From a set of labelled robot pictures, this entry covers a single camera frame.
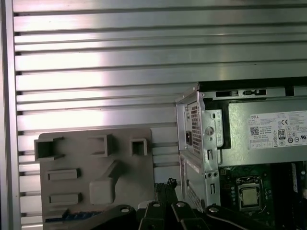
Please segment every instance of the ribbed metal wall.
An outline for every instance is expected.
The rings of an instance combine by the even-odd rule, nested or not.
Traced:
[[[23,229],[41,230],[44,132],[151,127],[179,179],[175,98],[196,81],[306,76],[307,0],[15,0]]]

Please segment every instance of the certification label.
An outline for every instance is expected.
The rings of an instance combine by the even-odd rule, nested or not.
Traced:
[[[251,115],[249,149],[307,145],[307,111]]]

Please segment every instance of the cpu socket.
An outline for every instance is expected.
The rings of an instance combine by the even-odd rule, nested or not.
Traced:
[[[245,184],[243,181],[244,180],[237,180],[239,210],[261,210],[261,180],[257,178],[256,180],[252,180],[253,183],[248,184]]]

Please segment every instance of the motherboard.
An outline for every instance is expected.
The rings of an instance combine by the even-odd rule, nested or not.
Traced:
[[[270,165],[220,168],[221,205],[275,226]]]

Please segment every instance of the qr code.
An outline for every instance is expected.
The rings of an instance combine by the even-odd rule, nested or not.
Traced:
[[[251,128],[250,128],[250,134],[251,134],[252,136],[259,135],[259,127],[258,127],[258,126],[256,126],[256,127],[251,127]]]

